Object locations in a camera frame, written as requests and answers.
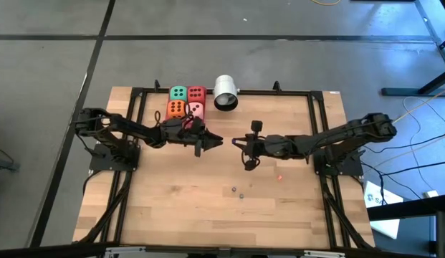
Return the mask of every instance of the wooden tabletop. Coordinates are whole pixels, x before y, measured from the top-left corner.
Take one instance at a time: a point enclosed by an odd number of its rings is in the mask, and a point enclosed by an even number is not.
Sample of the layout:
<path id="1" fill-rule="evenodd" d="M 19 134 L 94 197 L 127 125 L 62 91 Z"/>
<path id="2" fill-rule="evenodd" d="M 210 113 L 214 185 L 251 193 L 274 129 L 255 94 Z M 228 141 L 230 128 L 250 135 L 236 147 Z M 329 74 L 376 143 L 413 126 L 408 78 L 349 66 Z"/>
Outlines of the wooden tabletop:
<path id="1" fill-rule="evenodd" d="M 130 92 L 131 87 L 114 87 L 107 111 L 125 116 Z M 329 127 L 346 123 L 339 92 L 323 94 Z M 147 95 L 144 125 L 155 125 L 156 110 L 164 117 L 167 98 L 167 94 Z M 224 137 L 222 146 L 197 158 L 192 146 L 168 144 L 152 149 L 140 143 L 140 164 L 133 173 L 121 243 L 329 248 L 319 178 L 313 165 L 263 157 L 258 168 L 245 171 L 241 151 L 231 144 L 232 138 L 250 133 L 252 120 L 263 121 L 261 135 L 312 134 L 306 97 L 240 95 L 238 107 L 227 113 L 218 111 L 213 102 L 213 95 L 208 95 L 206 126 Z M 319 123 L 317 103 L 315 109 Z M 106 171 L 88 183 L 74 240 L 84 237 L 101 217 L 112 177 L 113 172 Z M 346 215 L 374 245 L 360 185 L 351 177 L 339 179 Z M 336 215 L 333 218 L 341 245 L 340 225 Z M 116 220 L 114 214 L 108 239 L 113 238 Z"/>

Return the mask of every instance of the green die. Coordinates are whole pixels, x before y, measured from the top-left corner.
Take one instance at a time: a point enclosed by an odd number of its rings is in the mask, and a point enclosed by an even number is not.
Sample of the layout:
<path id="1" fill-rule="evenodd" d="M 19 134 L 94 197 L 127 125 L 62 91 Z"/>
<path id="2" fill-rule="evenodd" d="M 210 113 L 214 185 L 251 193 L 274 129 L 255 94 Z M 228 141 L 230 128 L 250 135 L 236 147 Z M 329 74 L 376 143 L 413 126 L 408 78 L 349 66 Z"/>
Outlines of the green die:
<path id="1" fill-rule="evenodd" d="M 170 100 L 183 100 L 187 102 L 187 87 L 174 86 L 170 89 Z"/>

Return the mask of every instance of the red die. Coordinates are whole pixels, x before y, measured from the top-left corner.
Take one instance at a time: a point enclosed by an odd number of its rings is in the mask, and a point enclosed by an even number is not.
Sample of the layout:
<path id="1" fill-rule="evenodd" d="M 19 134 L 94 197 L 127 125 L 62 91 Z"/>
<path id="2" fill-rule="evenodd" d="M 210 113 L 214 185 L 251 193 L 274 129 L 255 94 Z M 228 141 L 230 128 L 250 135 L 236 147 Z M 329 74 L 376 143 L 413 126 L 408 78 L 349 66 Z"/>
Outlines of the red die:
<path id="1" fill-rule="evenodd" d="M 206 88 L 204 86 L 191 86 L 187 88 L 187 103 L 191 102 L 206 104 Z"/>
<path id="2" fill-rule="evenodd" d="M 202 119 L 203 121 L 204 121 L 204 119 L 205 119 L 205 107 L 204 107 L 204 105 L 202 105 L 201 103 L 199 103 L 199 102 L 190 102 L 189 104 L 188 104 L 188 106 L 186 106 L 186 111 L 187 111 L 187 113 L 189 112 L 189 111 L 192 111 L 192 115 L 195 117 L 195 118 L 200 118 L 200 119 Z M 186 128 L 190 128 L 192 126 L 192 122 L 189 122 L 187 125 L 186 125 Z"/>

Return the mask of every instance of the black floor stripe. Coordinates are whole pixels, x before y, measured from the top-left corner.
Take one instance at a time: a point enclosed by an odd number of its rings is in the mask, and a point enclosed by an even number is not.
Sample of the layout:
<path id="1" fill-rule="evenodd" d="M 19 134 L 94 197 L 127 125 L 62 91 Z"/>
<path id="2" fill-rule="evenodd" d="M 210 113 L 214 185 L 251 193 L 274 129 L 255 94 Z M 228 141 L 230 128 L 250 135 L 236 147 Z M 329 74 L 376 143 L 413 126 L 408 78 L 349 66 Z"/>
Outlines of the black floor stripe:
<path id="1" fill-rule="evenodd" d="M 107 35 L 104 40 L 290 40 L 354 42 L 432 42 L 430 36 L 326 36 L 326 35 Z"/>
<path id="2" fill-rule="evenodd" d="M 431 38 L 434 40 L 434 43 L 436 43 L 437 50 L 439 51 L 440 55 L 442 56 L 442 59 L 445 62 L 445 50 L 439 48 L 439 45 L 442 43 L 441 39 L 439 38 L 439 36 L 437 36 L 436 30 L 432 26 L 431 20 L 429 19 L 426 11 L 424 11 L 423 5 L 421 4 L 420 0 L 415 1 L 415 6 L 421 15 L 421 18 L 423 19 L 424 25 L 426 25 L 426 28 L 428 29 L 428 32 L 431 35 Z"/>
<path id="3" fill-rule="evenodd" d="M 99 37 L 97 38 L 92 56 L 90 58 L 90 62 L 88 64 L 84 82 L 82 83 L 79 96 L 77 98 L 74 110 L 72 112 L 71 121 L 77 120 L 79 111 L 83 108 L 85 98 L 87 97 L 88 89 L 90 87 L 90 83 L 92 82 L 93 72 L 95 71 L 98 57 L 100 56 L 100 51 L 102 46 L 102 36 L 104 36 L 106 33 L 110 17 L 113 13 L 114 5 L 115 5 L 115 0 L 110 0 L 107 6 L 105 18 L 101 25 Z M 44 236 L 45 228 L 47 226 L 47 222 L 49 221 L 53 203 L 55 201 L 55 197 L 57 196 L 59 183 L 63 176 L 64 167 L 66 166 L 67 158 L 68 155 L 70 154 L 70 149 L 72 141 L 74 140 L 74 136 L 75 136 L 74 125 L 69 124 L 68 130 L 63 138 L 64 139 L 63 144 L 59 150 L 58 159 L 56 160 L 56 163 L 54 165 L 54 170 L 52 171 L 52 179 L 47 185 L 47 189 L 45 191 L 46 193 L 45 200 L 40 206 L 39 209 L 40 212 L 37 215 L 38 219 L 34 226 L 34 233 L 32 234 L 30 247 L 38 247 L 41 245 L 42 237 Z"/>
<path id="4" fill-rule="evenodd" d="M 0 34 L 0 40 L 96 40 L 91 34 Z"/>

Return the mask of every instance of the gray floor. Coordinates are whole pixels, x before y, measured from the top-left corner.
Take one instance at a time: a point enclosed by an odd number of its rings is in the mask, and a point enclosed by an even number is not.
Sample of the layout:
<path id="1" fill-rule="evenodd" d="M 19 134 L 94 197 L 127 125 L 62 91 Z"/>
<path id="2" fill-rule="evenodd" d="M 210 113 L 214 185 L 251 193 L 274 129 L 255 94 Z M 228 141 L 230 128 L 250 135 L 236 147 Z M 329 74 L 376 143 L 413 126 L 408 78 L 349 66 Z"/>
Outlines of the gray floor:
<path id="1" fill-rule="evenodd" d="M 445 13 L 438 0 L 421 0 L 440 37 Z M 107 1 L 0 1 L 0 34 L 97 34 Z M 120 1 L 108 34 L 321 34 L 428 35 L 414 4 L 354 3 L 318 6 L 299 0 Z M 0 41 L 0 148 L 21 164 L 0 171 L 0 249 L 22 247 L 47 185 L 64 130 L 80 90 L 94 42 Z M 432 43 L 174 41 L 104 42 L 86 107 L 105 107 L 112 86 L 200 84 L 229 74 L 240 88 L 338 90 L 348 119 L 370 112 L 405 113 L 402 97 L 381 97 L 382 87 L 420 87 L 445 70 Z M 407 99 L 411 108 L 420 101 Z M 431 101 L 445 119 L 445 98 Z M 422 131 L 414 142 L 445 132 L 444 122 L 423 107 L 414 113 Z M 408 144 L 418 126 L 411 117 L 396 124 L 386 146 Z M 375 165 L 405 150 L 366 153 Z M 417 152 L 420 164 L 445 161 L 445 140 Z M 44 244 L 70 243 L 90 158 L 73 148 L 44 236 Z M 412 155 L 382 171 L 416 166 Z M 445 194 L 445 166 L 424 168 L 424 178 Z M 418 171 L 395 175 L 421 194 L 430 190 Z M 379 183 L 374 172 L 365 179 Z M 408 190 L 386 180 L 386 189 L 410 199 Z"/>

